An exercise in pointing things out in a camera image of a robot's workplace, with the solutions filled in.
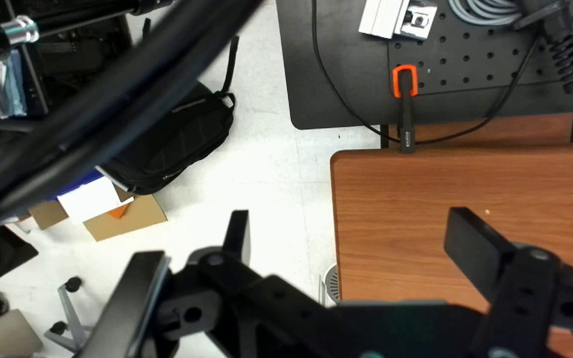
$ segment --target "white floor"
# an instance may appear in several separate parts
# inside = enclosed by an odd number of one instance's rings
[[[204,84],[216,90],[222,74],[224,60],[218,60]],[[190,251],[222,241],[232,209],[250,211],[250,267],[318,297],[320,275],[334,265],[330,158],[340,150],[377,148],[377,138],[359,128],[298,132],[290,126],[274,0],[240,36],[234,94],[238,110],[228,142],[157,195],[168,223],[105,243],[75,223],[23,235],[39,257],[3,277],[0,291],[35,333],[63,321],[55,287],[67,277],[85,281],[75,309],[91,327],[131,253],[162,249],[176,271]],[[43,344],[41,356],[69,356]],[[218,354],[194,338],[182,344],[180,356]]]

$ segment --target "black backpack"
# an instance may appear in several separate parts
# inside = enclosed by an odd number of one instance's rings
[[[166,118],[147,130],[99,171],[123,191],[149,195],[166,187],[188,165],[204,159],[226,138],[232,126],[234,96],[228,94],[238,38],[228,46],[222,90],[208,92],[196,84]]]

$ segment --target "wooden table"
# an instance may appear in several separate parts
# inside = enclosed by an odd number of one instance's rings
[[[573,265],[573,146],[338,154],[332,159],[342,301],[485,301],[443,253],[449,207]],[[573,340],[550,346],[573,356]]]

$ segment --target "orange clamp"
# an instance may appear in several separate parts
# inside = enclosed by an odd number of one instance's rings
[[[419,72],[417,66],[413,64],[399,64],[391,70],[389,74],[389,88],[391,88],[391,98],[401,100],[401,88],[399,88],[399,76],[401,72],[409,72],[409,96],[419,94]]]

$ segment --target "black wire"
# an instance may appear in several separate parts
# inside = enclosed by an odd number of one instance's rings
[[[322,54],[320,54],[320,42],[318,42],[318,0],[310,0],[310,34],[312,34],[312,52],[314,52],[314,58],[316,58],[316,64],[318,68],[322,70],[322,76],[324,80],[328,82],[328,88],[334,92],[336,100],[342,104],[342,108],[353,118],[357,120],[365,130],[369,130],[371,134],[379,136],[381,140],[387,140],[391,144],[399,144],[399,140],[395,138],[389,138],[387,134],[381,134],[377,132],[375,128],[371,128],[361,116],[357,116],[352,106],[342,98],[340,90],[336,88],[336,84],[332,82],[328,70],[326,70],[326,64],[322,60]],[[519,70],[515,72],[515,76],[511,78],[509,86],[503,88],[503,92],[499,92],[499,96],[495,98],[495,102],[489,106],[489,110],[485,112],[485,120],[477,126],[471,126],[469,130],[463,130],[463,132],[457,132],[457,134],[451,134],[451,136],[445,136],[445,138],[435,138],[435,140],[427,140],[427,142],[417,142],[417,146],[433,146],[433,144],[443,144],[443,142],[451,142],[451,140],[457,140],[457,138],[463,138],[463,136],[469,136],[481,128],[485,128],[489,122],[495,120],[495,116],[503,110],[505,102],[509,100],[509,96],[513,94],[515,86],[519,84],[519,80],[523,78],[523,70],[535,50],[535,44],[539,42],[541,38],[541,32],[537,32],[533,38],[531,38],[531,44],[527,48],[527,54],[523,56],[521,64],[519,64]],[[389,44],[385,46],[385,56],[387,56],[387,68],[391,66],[389,64]]]

